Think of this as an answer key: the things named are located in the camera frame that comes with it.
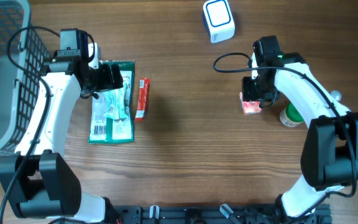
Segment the red white tissue pack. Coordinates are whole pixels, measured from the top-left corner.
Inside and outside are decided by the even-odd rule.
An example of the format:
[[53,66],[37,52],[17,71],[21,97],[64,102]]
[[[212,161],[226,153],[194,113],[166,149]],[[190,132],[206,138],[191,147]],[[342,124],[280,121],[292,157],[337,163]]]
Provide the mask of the red white tissue pack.
[[239,93],[239,99],[244,115],[256,114],[262,111],[258,101],[244,101],[242,92]]

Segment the light green wipes pack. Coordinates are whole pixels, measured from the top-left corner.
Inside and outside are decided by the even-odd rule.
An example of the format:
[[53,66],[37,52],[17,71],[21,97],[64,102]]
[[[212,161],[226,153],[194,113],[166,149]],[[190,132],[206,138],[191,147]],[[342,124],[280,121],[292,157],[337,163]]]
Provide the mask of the light green wipes pack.
[[108,101],[108,108],[103,116],[114,121],[124,121],[129,115],[126,112],[126,87],[120,89],[110,90],[105,93]]

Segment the green lid jar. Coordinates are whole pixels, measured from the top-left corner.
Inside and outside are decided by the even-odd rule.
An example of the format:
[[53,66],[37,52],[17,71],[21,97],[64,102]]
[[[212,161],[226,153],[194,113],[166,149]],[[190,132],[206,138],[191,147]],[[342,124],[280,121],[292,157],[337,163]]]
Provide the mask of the green lid jar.
[[292,103],[289,103],[285,107],[285,109],[283,109],[280,112],[280,121],[285,126],[287,126],[289,128],[294,128],[294,127],[298,126],[299,124],[301,124],[304,121],[304,119],[299,114],[299,112],[294,107],[294,105]]

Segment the red stick sachet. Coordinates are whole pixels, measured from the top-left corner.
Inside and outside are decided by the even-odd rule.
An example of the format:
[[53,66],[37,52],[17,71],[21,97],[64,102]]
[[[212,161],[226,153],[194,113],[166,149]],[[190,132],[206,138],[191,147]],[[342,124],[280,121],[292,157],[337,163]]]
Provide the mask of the red stick sachet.
[[145,112],[147,110],[147,100],[149,96],[149,87],[149,78],[141,78],[139,80],[139,97],[135,114],[136,121],[142,121],[145,118]]

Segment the green glove package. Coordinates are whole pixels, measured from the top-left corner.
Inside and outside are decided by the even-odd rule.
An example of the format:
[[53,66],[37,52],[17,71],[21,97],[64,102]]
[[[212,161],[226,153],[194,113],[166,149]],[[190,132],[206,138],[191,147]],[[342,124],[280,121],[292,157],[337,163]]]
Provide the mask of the green glove package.
[[88,142],[90,144],[119,144],[134,141],[134,126],[131,118],[132,91],[134,85],[135,64],[133,61],[102,60],[99,65],[118,64],[126,87],[126,112],[129,117],[124,121],[114,121],[103,116],[108,108],[104,92],[99,92],[99,98],[92,100],[91,126]]

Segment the yellow liquid bottle silver cap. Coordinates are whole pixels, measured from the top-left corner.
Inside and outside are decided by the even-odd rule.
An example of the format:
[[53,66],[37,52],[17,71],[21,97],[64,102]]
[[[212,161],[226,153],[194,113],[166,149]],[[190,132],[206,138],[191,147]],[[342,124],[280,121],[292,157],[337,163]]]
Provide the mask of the yellow liquid bottle silver cap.
[[342,94],[340,91],[338,90],[333,90],[330,92],[330,95],[332,96],[333,99],[335,99],[336,101],[341,101],[342,99]]

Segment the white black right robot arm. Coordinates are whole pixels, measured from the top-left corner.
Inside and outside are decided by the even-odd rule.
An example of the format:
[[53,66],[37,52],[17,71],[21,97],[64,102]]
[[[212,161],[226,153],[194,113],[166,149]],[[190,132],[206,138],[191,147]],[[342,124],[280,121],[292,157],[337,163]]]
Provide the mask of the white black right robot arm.
[[309,217],[331,195],[352,197],[358,182],[358,112],[338,102],[315,79],[297,52],[282,52],[276,36],[253,44],[242,81],[245,102],[260,108],[285,95],[308,132],[300,158],[301,176],[281,194],[277,207],[287,223]]

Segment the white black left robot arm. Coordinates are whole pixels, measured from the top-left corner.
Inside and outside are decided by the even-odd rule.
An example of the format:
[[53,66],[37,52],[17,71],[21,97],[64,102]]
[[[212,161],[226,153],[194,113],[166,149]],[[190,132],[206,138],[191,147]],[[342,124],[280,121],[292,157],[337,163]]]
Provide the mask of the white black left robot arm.
[[70,117],[79,98],[97,98],[123,86],[117,65],[100,65],[95,42],[77,28],[58,33],[60,48],[33,76],[40,83],[29,125],[14,154],[0,158],[1,207],[18,218],[49,218],[52,223],[120,223],[106,197],[82,191],[64,159]]

